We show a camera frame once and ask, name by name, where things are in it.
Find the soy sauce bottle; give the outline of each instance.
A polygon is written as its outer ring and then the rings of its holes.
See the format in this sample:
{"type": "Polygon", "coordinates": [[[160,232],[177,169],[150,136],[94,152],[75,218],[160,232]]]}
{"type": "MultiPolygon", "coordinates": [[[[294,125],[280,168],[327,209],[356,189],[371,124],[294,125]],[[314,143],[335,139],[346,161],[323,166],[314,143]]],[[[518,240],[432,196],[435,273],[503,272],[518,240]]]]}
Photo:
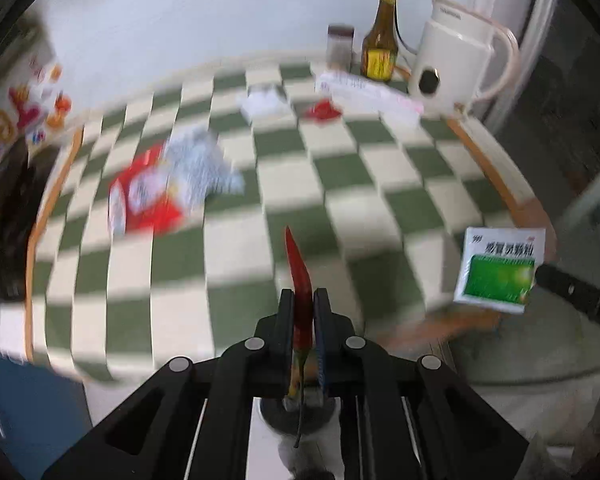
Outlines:
{"type": "Polygon", "coordinates": [[[394,13],[395,0],[380,0],[376,22],[362,42],[360,73],[375,81],[389,81],[394,73],[398,54],[394,13]]]}

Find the red package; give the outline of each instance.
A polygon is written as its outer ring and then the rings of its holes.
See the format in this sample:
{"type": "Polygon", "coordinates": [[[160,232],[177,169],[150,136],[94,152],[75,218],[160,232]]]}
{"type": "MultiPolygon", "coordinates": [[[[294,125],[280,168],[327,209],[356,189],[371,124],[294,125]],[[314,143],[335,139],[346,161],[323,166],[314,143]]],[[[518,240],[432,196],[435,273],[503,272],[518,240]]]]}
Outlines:
{"type": "Polygon", "coordinates": [[[305,113],[306,119],[313,119],[319,123],[337,119],[342,115],[342,112],[334,108],[330,99],[318,101],[314,106],[309,108],[305,113]]]}
{"type": "Polygon", "coordinates": [[[164,143],[133,160],[109,186],[109,231],[123,234],[140,229],[161,233],[182,221],[183,213],[167,193],[168,175],[159,167],[164,143]]]}

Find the white wall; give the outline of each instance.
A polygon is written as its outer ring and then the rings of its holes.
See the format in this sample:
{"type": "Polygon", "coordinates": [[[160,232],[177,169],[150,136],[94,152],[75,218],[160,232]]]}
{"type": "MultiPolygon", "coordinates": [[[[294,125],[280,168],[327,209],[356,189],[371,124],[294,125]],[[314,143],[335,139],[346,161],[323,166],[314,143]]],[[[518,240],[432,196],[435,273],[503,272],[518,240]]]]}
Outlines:
{"type": "MultiPolygon", "coordinates": [[[[467,4],[469,0],[456,0],[467,4]]],[[[378,0],[36,0],[64,65],[65,91],[83,109],[176,70],[262,50],[323,49],[330,23],[360,45],[378,0]]],[[[431,0],[398,0],[404,39],[417,46],[431,0]]]]}

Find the screw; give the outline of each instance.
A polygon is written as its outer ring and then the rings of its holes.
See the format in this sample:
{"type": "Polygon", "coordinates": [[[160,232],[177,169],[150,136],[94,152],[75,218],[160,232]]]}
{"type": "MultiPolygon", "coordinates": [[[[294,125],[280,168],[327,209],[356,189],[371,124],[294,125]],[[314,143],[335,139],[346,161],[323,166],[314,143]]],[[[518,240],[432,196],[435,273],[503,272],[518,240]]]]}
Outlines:
{"type": "Polygon", "coordinates": [[[264,339],[259,337],[250,337],[244,342],[244,346],[248,350],[260,350],[264,346],[264,339]]]}
{"type": "Polygon", "coordinates": [[[437,370],[442,366],[442,361],[435,355],[425,355],[420,362],[427,370],[437,370]]]}
{"type": "Polygon", "coordinates": [[[357,335],[352,335],[350,337],[347,337],[345,344],[349,348],[353,348],[354,350],[359,350],[364,347],[364,345],[366,344],[366,341],[357,335]]]}
{"type": "Polygon", "coordinates": [[[183,372],[189,368],[189,360],[186,357],[174,357],[169,361],[169,370],[172,372],[183,372]]]}

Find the spice jar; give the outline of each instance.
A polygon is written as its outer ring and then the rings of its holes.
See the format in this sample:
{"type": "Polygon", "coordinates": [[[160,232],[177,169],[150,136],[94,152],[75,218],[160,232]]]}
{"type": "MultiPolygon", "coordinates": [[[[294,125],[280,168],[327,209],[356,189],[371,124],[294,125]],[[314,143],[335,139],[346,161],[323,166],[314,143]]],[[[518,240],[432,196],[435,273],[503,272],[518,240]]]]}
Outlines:
{"type": "Polygon", "coordinates": [[[332,70],[351,69],[353,27],[329,25],[327,31],[327,67],[332,70]]]}

